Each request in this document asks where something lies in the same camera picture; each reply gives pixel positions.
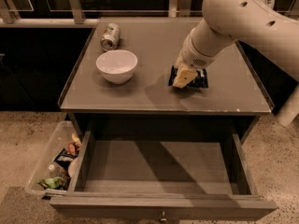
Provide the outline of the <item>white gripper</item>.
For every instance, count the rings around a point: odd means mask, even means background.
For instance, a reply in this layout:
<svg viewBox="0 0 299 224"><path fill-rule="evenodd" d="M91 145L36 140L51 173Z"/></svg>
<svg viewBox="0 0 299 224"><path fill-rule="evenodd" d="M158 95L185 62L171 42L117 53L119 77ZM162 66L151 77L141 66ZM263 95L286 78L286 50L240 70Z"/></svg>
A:
<svg viewBox="0 0 299 224"><path fill-rule="evenodd" d="M216 38L216 33L210 28L193 28L190 31L183 43L182 55L179 54L174 64L178 70L173 81L174 87L186 87L197 76L195 68L207 68L215 61L219 53Z"/></svg>

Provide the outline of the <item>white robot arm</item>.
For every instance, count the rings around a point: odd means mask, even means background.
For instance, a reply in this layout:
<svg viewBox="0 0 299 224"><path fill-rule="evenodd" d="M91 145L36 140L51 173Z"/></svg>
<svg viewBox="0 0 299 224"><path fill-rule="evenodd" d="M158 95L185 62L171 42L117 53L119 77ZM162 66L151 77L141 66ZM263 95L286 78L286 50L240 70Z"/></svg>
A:
<svg viewBox="0 0 299 224"><path fill-rule="evenodd" d="M274 0L203 0L203 19L185 38L169 84L185 88L236 41L299 81L299 21L282 16Z"/></svg>

